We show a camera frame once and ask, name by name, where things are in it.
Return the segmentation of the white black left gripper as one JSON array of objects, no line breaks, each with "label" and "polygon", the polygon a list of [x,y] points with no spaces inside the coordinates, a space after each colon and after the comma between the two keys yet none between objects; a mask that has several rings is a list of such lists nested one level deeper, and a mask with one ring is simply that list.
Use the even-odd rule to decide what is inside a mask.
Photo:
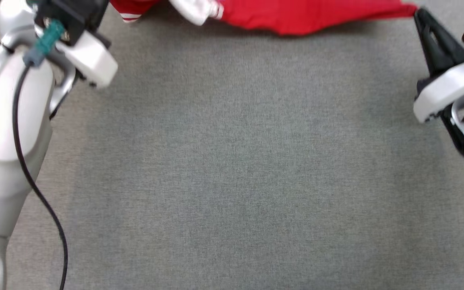
[{"label": "white black left gripper", "polygon": [[115,58],[103,42],[88,31],[83,32],[73,46],[58,41],[57,49],[64,53],[68,61],[83,76],[99,88],[108,87],[118,71],[118,63]]}]

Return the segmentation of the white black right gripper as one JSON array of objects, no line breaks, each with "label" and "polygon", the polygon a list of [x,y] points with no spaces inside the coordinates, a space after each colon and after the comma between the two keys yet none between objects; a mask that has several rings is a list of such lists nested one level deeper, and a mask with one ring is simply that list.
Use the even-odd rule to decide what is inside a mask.
[{"label": "white black right gripper", "polygon": [[425,123],[464,96],[464,48],[426,8],[418,8],[414,22],[430,77],[447,70],[414,101],[414,115]]}]

